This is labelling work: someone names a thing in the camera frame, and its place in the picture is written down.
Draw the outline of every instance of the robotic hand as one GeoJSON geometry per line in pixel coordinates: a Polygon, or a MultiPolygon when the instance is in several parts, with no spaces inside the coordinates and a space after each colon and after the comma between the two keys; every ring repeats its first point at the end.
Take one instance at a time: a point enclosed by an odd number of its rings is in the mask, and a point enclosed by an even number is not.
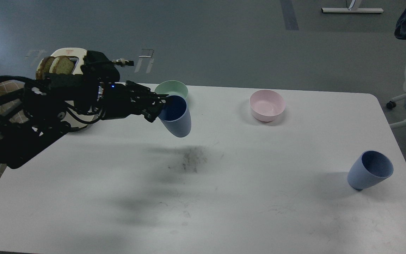
{"type": "Polygon", "coordinates": [[[0,114],[0,163],[16,169],[66,133],[99,120],[134,114],[153,122],[167,95],[157,95],[132,81],[117,83],[120,74],[114,65],[134,64],[124,59],[110,61],[97,51],[63,48],[40,62],[36,80],[0,76],[0,82],[25,83],[24,88],[0,96],[0,106],[18,101],[0,114]],[[28,120],[11,122],[21,110],[28,120]]]}

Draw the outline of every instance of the gray floor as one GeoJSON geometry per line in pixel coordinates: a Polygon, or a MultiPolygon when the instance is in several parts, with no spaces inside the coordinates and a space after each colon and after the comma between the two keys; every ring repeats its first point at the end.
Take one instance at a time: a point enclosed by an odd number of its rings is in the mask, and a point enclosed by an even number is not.
{"type": "MultiPolygon", "coordinates": [[[[365,0],[383,14],[327,14],[345,0],[0,1],[0,75],[34,77],[64,47],[138,63],[122,79],[187,85],[371,93],[384,105],[403,93],[406,41],[394,26],[406,0],[365,0]]],[[[390,122],[402,107],[383,109],[390,122]]],[[[406,158],[406,127],[394,132],[406,158]]]]}

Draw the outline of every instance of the stain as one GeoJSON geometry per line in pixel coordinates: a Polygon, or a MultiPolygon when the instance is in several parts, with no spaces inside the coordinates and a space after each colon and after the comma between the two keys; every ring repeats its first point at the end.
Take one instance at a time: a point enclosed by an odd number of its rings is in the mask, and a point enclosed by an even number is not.
{"type": "Polygon", "coordinates": [[[190,213],[188,211],[183,211],[182,215],[186,218],[190,218],[190,213]]]}
{"type": "Polygon", "coordinates": [[[180,192],[177,188],[173,188],[173,189],[167,190],[167,194],[174,196],[176,198],[179,198],[182,195],[182,192],[180,192]]]}
{"type": "Polygon", "coordinates": [[[187,208],[187,207],[191,206],[192,204],[196,203],[198,200],[199,200],[199,198],[198,198],[198,195],[197,195],[195,197],[195,199],[191,199],[191,200],[188,200],[188,201],[178,200],[178,202],[180,202],[184,208],[187,208]]]}
{"type": "Polygon", "coordinates": [[[382,233],[382,230],[380,230],[379,229],[379,223],[378,222],[376,222],[375,220],[372,220],[372,219],[369,219],[369,220],[371,220],[371,223],[372,223],[372,231],[376,231],[376,232],[378,232],[378,233],[382,233]]]}
{"type": "Polygon", "coordinates": [[[195,146],[187,149],[183,155],[182,166],[184,172],[198,173],[200,164],[208,162],[205,148],[202,146],[195,146]]]}
{"type": "Polygon", "coordinates": [[[296,211],[295,204],[293,204],[291,202],[280,205],[280,206],[278,206],[278,209],[277,209],[277,212],[279,214],[286,214],[286,213],[295,212],[295,211],[296,211]]]}

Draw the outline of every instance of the white table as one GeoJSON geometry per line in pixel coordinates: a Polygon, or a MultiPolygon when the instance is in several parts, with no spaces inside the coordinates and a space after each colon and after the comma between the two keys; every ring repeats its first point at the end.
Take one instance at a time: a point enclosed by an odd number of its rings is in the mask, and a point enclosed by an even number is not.
{"type": "Polygon", "coordinates": [[[0,179],[0,250],[27,253],[406,253],[406,163],[372,95],[190,86],[192,131],[141,116],[68,134],[0,179]],[[366,150],[394,175],[358,192],[366,150]]]}

